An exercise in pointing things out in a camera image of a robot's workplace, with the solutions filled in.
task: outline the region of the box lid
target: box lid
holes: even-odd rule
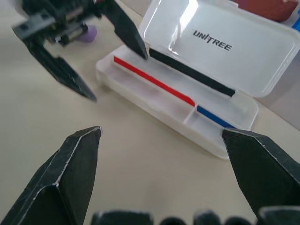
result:
[[[300,49],[300,33],[226,0],[153,0],[145,42],[253,97],[268,95]]]

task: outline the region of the unitree logo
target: unitree logo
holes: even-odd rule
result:
[[[204,40],[207,44],[211,43],[212,45],[216,45],[220,48],[223,48],[227,51],[231,50],[233,47],[229,44],[226,44],[225,42],[222,42],[216,38],[211,37],[209,34],[203,34],[197,30],[194,31],[194,36],[201,38]]]

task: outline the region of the metal gripper mechanism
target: metal gripper mechanism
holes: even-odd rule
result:
[[[44,48],[46,40],[65,47],[88,32],[86,20],[105,15],[124,44],[148,59],[137,28],[114,0],[22,0],[21,4],[29,19],[13,28],[15,34],[59,83],[93,101],[97,98],[83,79],[64,59],[54,58]]]
[[[82,225],[91,198],[100,127],[78,131],[35,173],[1,225]],[[223,140],[256,225],[300,224],[300,165],[270,138],[225,129]],[[92,225],[154,225],[151,214],[111,210],[95,213]],[[168,217],[160,225],[186,225]],[[197,211],[193,225],[221,225],[210,210]],[[240,217],[225,225],[251,225]]]

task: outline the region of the table surface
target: table surface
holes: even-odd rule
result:
[[[197,209],[213,209],[222,219],[238,215],[255,220],[228,161],[99,86],[96,62],[122,44],[106,19],[90,22],[99,32],[91,44],[51,46],[51,52],[64,57],[94,90],[95,104],[59,85],[31,57],[10,28],[21,17],[1,4],[0,220],[67,136],[97,125],[104,135],[85,224],[95,211],[110,209],[149,211],[156,222],[176,215],[191,223]],[[136,24],[141,21],[122,6]],[[300,161],[300,132],[263,105],[253,130]]]

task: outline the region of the red object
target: red object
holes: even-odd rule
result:
[[[150,76],[149,74],[139,70],[138,68],[135,68],[134,66],[130,65],[129,63],[121,60],[120,58],[114,56],[113,57],[113,61],[117,64],[119,64],[120,66],[123,66],[124,68],[130,70],[131,72],[136,73],[137,75],[139,75],[140,77],[150,81],[151,83],[155,84],[156,86],[164,89],[165,91],[171,93],[172,95],[180,98],[182,101],[185,101],[186,103],[188,103],[191,106],[195,106],[195,102],[188,96],[180,93],[179,91],[170,88],[169,86],[167,86],[166,84],[162,83],[161,81],[155,79],[153,76]]]
[[[298,5],[297,0],[234,0],[239,8],[277,22],[287,20]]]

